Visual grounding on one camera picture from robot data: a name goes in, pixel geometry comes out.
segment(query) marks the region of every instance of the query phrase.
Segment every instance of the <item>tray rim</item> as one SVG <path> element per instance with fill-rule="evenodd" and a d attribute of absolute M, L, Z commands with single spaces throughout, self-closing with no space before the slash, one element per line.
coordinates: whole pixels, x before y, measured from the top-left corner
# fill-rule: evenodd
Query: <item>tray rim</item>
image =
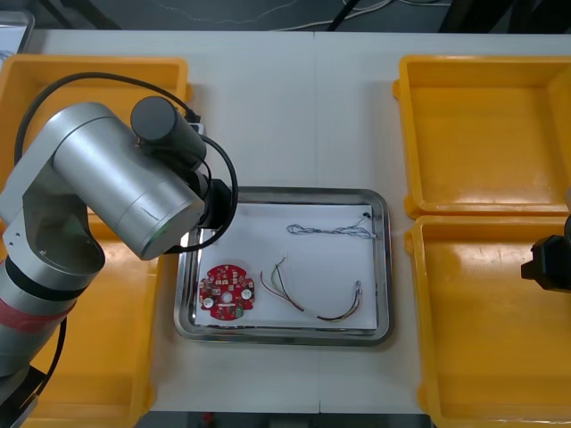
<path fill-rule="evenodd" d="M 276 194 L 281 195 L 285 198 L 288 194 L 302 194 L 306 196 L 327 196 L 327 197 L 338 197 L 338 196 L 352 196 L 352 197 L 362 197 L 367 198 L 370 201 L 377 203 L 377 209 L 382 213 L 382 225 L 384 230 L 384 241 L 377 243 L 373 248 L 374 257 L 377 252 L 377 247 L 382 246 L 383 252 L 385 254 L 384 263 L 386 268 L 384 269 L 384 276 L 379 278 L 379 272 L 377 270 L 377 265 L 375 267 L 375 278 L 379 282 L 380 279 L 384 280 L 386 284 L 386 309 L 387 309 L 387 326 L 383 332 L 379 332 L 378 329 L 372 330 L 373 333 L 364 334 L 357 333 L 360 330 L 343 330 L 333 332 L 331 329 L 293 329 L 293 328 L 278 328 L 278 327 L 242 327 L 236 329 L 220 329 L 217 331 L 215 328 L 208 326 L 195 327 L 186 321 L 186 317 L 190 316 L 190 311 L 186 307 L 188 302 L 188 284 L 190 281 L 190 270 L 189 268 L 196 259 L 200 257 L 200 252 L 195 253 L 183 253 L 178 257 L 178 274 L 177 274 L 177 290 L 175 293 L 175 307 L 174 307 L 174 324 L 175 329 L 178 334 L 184 339 L 192 342 L 250 342 L 250 343 L 263 343 L 263 344 L 294 344 L 294 345 L 317 345 L 317 346 L 376 346 L 384 342 L 388 337 L 390 337 L 393 328 L 393 292 L 392 292 L 392 281 L 393 281 L 393 265 L 392 265 L 392 253 L 391 253 L 391 234 L 390 234 L 390 219 L 388 206 L 385 199 L 376 192 L 364 189 L 337 189 L 337 188 L 319 188 L 319 187 L 265 187 L 265 186 L 247 186 L 240 187 L 240 201 L 250 202 L 250 203 L 261 203 L 259 200 L 256 202 L 252 199 L 248 199 L 249 195 L 267 195 L 269 201 L 267 203 L 287 203 L 281 201 L 275 201 Z M 311 202 L 298 202 L 302 204 L 308 204 Z M 332 205 L 334 202 L 322 202 L 321 204 Z M 187 243 L 188 235 L 183 238 L 184 244 Z M 197 234 L 194 234 L 194 239 L 197 240 Z M 307 332 L 318 332 L 319 337 L 310 337 Z"/>

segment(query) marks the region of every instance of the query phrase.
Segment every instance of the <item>cable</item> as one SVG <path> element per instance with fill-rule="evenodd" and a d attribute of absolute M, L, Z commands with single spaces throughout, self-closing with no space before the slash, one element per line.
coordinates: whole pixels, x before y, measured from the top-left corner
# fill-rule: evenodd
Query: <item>cable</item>
<path fill-rule="evenodd" d="M 344 314 L 342 314 L 339 317 L 322 317 L 321 315 L 311 313 L 306 308 L 304 308 L 302 305 L 300 305 L 299 303 L 296 303 L 286 291 L 286 286 L 284 285 L 284 280 L 282 278 L 281 272 L 279 271 L 279 267 L 281 266 L 282 263 L 284 263 L 285 260 L 286 260 L 286 257 L 283 257 L 281 259 L 281 261 L 274 266 L 274 269 L 271 272 L 271 283 L 272 283 L 274 290 L 270 289 L 266 285 L 266 283 L 264 282 L 263 272 L 260 272 L 261 284 L 264 286 L 264 288 L 266 290 L 271 292 L 273 295 L 279 297 L 280 299 L 283 299 L 283 300 L 289 302 L 294 308 L 296 308 L 300 312 L 311 315 L 317 319 L 320 319 L 321 321 L 327 321 L 328 323 L 336 323 L 339 321 L 343 321 L 344 319 L 347 319 L 348 317 L 353 315 L 359 309 L 360 303 L 362 300 L 362 290 L 361 290 L 361 286 L 360 286 L 360 281 L 357 281 L 355 283 L 355 296 L 353 298 L 353 303 L 352 303 L 351 307 L 349 308 L 349 310 L 347 310 L 347 312 L 345 312 Z M 279 285 L 277 285 L 274 281 L 274 275 L 276 273 L 277 273 L 277 278 L 279 279 Z"/>
<path fill-rule="evenodd" d="M 363 212 L 363 218 L 352 226 L 337 227 L 335 229 L 317 229 L 313 227 L 303 227 L 298 224 L 289 225 L 285 229 L 291 235 L 311 235 L 311 234 L 327 234 L 327 235 L 349 235 L 356 236 L 363 239 L 374 239 L 377 236 L 369 232 L 365 227 L 360 224 L 367 218 L 371 218 L 370 214 Z"/>
<path fill-rule="evenodd" d="M 351 15 L 348 15 L 345 18 L 345 21 L 352 20 L 353 18 L 357 18 L 358 16 L 364 15 L 366 13 L 378 11 L 379 9 L 382 9 L 385 6 L 387 6 L 388 4 L 390 4 L 392 1 L 393 0 L 384 0 L 384 2 L 381 2 L 380 4 L 378 4 L 376 6 L 372 6 L 370 9 L 367 9 L 367 10 L 361 11 L 361 12 L 352 13 Z M 333 22 L 333 21 L 310 22 L 309 24 L 302 24 L 302 25 L 298 25 L 296 27 L 289 27 L 286 29 L 272 29 L 271 31 L 293 31 L 295 29 L 308 29 L 309 27 L 315 27 L 317 25 L 327 25 L 327 24 L 330 24 L 331 22 Z"/>
<path fill-rule="evenodd" d="M 367 6 L 367 7 L 361 7 L 359 9 L 354 9 L 355 11 L 357 11 L 356 13 L 352 13 L 350 15 L 347 15 L 347 17 L 345 17 L 345 21 L 348 20 L 352 20 L 353 18 L 357 18 L 358 16 L 364 15 L 366 13 L 371 13 L 371 12 L 375 12 L 378 11 L 379 9 L 382 9 L 384 7 L 386 7 L 387 5 L 389 5 L 390 3 L 392 3 L 395 0 L 383 0 L 377 4 L 373 4 L 371 6 Z M 450 4 L 448 3 L 437 3 L 437 1 L 440 0 L 429 0 L 428 2 L 412 2 L 410 0 L 396 0 L 399 1 L 401 3 L 404 4 L 409 4 L 409 5 L 414 5 L 414 6 L 445 6 L 445 7 L 450 7 Z M 316 27 L 318 25 L 327 25 L 332 23 L 333 21 L 318 21 L 318 22 L 310 22 L 309 24 L 302 24 L 302 25 L 297 25 L 295 27 L 288 27 L 288 28 L 284 28 L 284 29 L 272 29 L 271 31 L 294 31 L 296 29 L 308 29 L 310 27 Z"/>
<path fill-rule="evenodd" d="M 47 370 L 44 381 L 37 388 L 36 395 L 38 395 L 38 397 L 44 391 L 47 384 L 50 382 L 50 379 L 52 379 L 52 375 L 54 374 L 55 368 L 57 367 L 57 364 L 60 362 L 60 357 L 62 356 L 63 344 L 65 343 L 65 334 L 67 332 L 67 329 L 68 329 L 68 318 L 66 317 L 60 323 L 60 333 L 57 336 L 57 345 L 55 347 L 54 359 L 52 360 L 52 364 L 50 365 L 50 368 Z"/>
<path fill-rule="evenodd" d="M 563 238 L 567 245 L 571 248 L 571 216 L 567 217 L 565 225 L 563 226 Z"/>
<path fill-rule="evenodd" d="M 165 89 L 162 89 L 161 87 L 145 82 L 143 80 L 139 80 L 137 78 L 128 78 L 126 76 L 120 76 L 118 74 L 102 73 L 102 72 L 85 72 L 85 73 L 71 74 L 65 78 L 61 78 L 55 81 L 54 83 L 48 85 L 34 99 L 32 104 L 24 114 L 24 117 L 22 118 L 20 123 L 20 127 L 18 128 L 18 134 L 16 135 L 16 142 L 14 145 L 14 165 L 17 164 L 18 161 L 21 159 L 24 150 L 24 141 L 26 138 L 26 132 L 28 131 L 29 124 L 32 121 L 34 114 L 36 113 L 39 106 L 46 100 L 48 96 L 50 96 L 60 87 L 84 78 L 103 78 L 107 80 L 116 80 L 119 82 L 128 83 L 130 85 L 144 87 L 174 101 L 176 104 L 178 104 L 185 110 L 186 115 L 188 116 L 195 115 L 193 110 L 190 107 L 188 107 L 186 103 L 177 96 L 171 94 L 169 91 Z M 232 220 L 234 219 L 234 216 L 236 214 L 236 209 L 238 207 L 238 178 L 236 176 L 236 170 L 234 169 L 232 161 L 230 160 L 224 149 L 222 149 L 222 147 L 218 145 L 218 143 L 211 140 L 208 136 L 200 136 L 200 137 L 206 144 L 208 144 L 210 147 L 216 150 L 216 152 L 219 153 L 219 155 L 222 157 L 222 160 L 226 163 L 228 167 L 228 172 L 230 173 L 230 179 L 232 180 L 232 203 L 230 205 L 230 213 L 226 219 L 226 222 L 218 229 L 217 233 L 214 234 L 214 236 L 212 236 L 210 239 L 204 241 L 203 243 L 198 243 L 197 245 L 191 245 L 188 247 L 181 247 L 180 245 L 175 245 L 166 252 L 167 254 L 180 254 L 181 252 L 198 251 L 212 245 L 213 243 L 218 241 L 222 237 L 222 235 L 224 235 L 224 233 L 228 230 L 228 228 L 230 227 L 230 223 L 232 223 Z"/>
<path fill-rule="evenodd" d="M 351 13 L 353 7 L 355 7 L 359 1 L 360 0 L 349 0 L 349 3 L 347 3 L 345 0 L 343 0 L 343 9 L 337 14 L 337 16 L 333 18 L 333 22 L 329 24 L 329 27 L 327 27 L 326 31 L 335 31 L 337 27 L 339 27 L 343 21 L 345 21 L 347 15 Z"/>
<path fill-rule="evenodd" d="M 450 7 L 449 3 L 437 3 L 438 0 L 430 0 L 427 2 L 419 2 L 418 0 L 398 0 L 401 3 L 410 4 L 411 6 L 443 6 Z"/>
<path fill-rule="evenodd" d="M 228 228 L 230 227 L 230 223 L 232 223 L 232 220 L 234 219 L 236 210 L 238 208 L 238 178 L 236 176 L 236 170 L 234 169 L 232 161 L 230 160 L 226 152 L 224 152 L 222 147 L 218 145 L 218 143 L 216 143 L 214 140 L 211 140 L 208 136 L 200 136 L 200 137 L 206 144 L 210 145 L 214 150 L 216 150 L 219 153 L 219 155 L 222 157 L 222 159 L 226 162 L 228 166 L 228 172 L 230 173 L 230 180 L 232 181 L 232 202 L 230 204 L 230 214 L 227 217 L 227 221 L 220 227 L 220 229 L 218 229 L 218 231 L 210 239 L 207 239 L 203 243 L 198 243 L 197 245 L 190 245 L 188 247 L 175 245 L 170 250 L 168 250 L 166 254 L 180 254 L 181 252 L 198 251 L 212 245 L 213 243 L 218 241 L 222 237 L 222 235 L 224 235 L 224 233 L 228 230 Z"/>
<path fill-rule="evenodd" d="M 170 12 L 174 12 L 174 13 L 180 13 L 181 15 L 183 15 L 185 18 L 187 18 L 190 21 L 194 21 L 194 22 L 209 22 L 210 24 L 236 24 L 236 25 L 243 25 L 243 24 L 249 24 L 249 23 L 255 23 L 260 21 L 262 18 L 264 18 L 266 15 L 269 15 L 273 12 L 279 11 L 280 9 L 285 9 L 288 7 L 293 6 L 294 4 L 296 4 L 299 0 L 293 0 L 290 3 L 287 4 L 281 4 L 280 6 L 274 7 L 264 13 L 259 14 L 257 17 L 252 18 L 250 20 L 244 20 L 244 21 L 234 21 L 234 20 L 222 20 L 222 21 L 215 21 L 215 20 L 210 20 L 208 18 L 196 18 L 192 15 L 190 15 L 189 13 L 187 13 L 186 11 L 178 8 L 178 7 L 174 7 L 174 6 L 167 6 L 166 4 L 162 4 L 161 2 L 158 1 L 153 1 L 153 0 L 145 0 L 148 4 L 152 4 L 154 6 L 157 7 L 161 7 L 162 9 L 166 9 L 167 11 Z"/>

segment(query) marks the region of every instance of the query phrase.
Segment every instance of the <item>electronic component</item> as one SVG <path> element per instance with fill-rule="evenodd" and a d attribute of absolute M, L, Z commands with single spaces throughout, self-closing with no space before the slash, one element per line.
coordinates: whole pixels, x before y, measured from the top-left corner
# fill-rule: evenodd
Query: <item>electronic component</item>
<path fill-rule="evenodd" d="M 199 283 L 199 301 L 211 317 L 232 321 L 244 316 L 245 310 L 253 309 L 254 284 L 246 271 L 235 265 L 220 265 L 212 268 Z"/>

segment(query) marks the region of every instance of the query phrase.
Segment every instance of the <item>robotic arm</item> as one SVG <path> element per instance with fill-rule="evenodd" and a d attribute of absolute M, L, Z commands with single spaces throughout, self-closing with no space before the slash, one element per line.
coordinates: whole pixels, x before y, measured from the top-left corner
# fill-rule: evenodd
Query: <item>robotic arm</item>
<path fill-rule="evenodd" d="M 233 192 L 210 169 L 197 172 L 204 140 L 226 156 Z M 29 363 L 103 268 L 87 208 L 140 259 L 154 259 L 207 246 L 176 246 L 195 226 L 218 228 L 219 239 L 236 205 L 227 155 L 168 100 L 139 102 L 131 128 L 99 103 L 55 114 L 0 194 L 8 252 L 0 264 L 0 428 L 20 426 L 34 408 L 51 374 Z"/>

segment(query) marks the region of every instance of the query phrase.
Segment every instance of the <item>floor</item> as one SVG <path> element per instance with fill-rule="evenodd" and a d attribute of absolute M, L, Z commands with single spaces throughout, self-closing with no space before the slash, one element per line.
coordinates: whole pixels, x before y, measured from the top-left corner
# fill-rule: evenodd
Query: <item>floor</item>
<path fill-rule="evenodd" d="M 91 29 L 81 15 L 51 0 L 77 29 Z M 92 0 L 107 17 L 123 29 L 173 30 L 270 30 L 333 19 L 343 0 Z M 440 0 L 447 4 L 449 0 Z M 378 4 L 379 0 L 361 0 L 359 8 Z M 26 7 L 36 16 L 37 27 L 60 28 L 58 22 L 37 0 L 2 0 L 0 8 Z M 341 31 L 436 32 L 447 7 L 410 5 L 401 0 L 375 12 L 347 20 Z M 326 25 L 309 28 L 323 30 Z"/>
<path fill-rule="evenodd" d="M 216 414 L 216 428 L 430 428 L 424 415 L 252 415 Z M 137 428 L 207 428 L 203 415 L 152 412 Z"/>

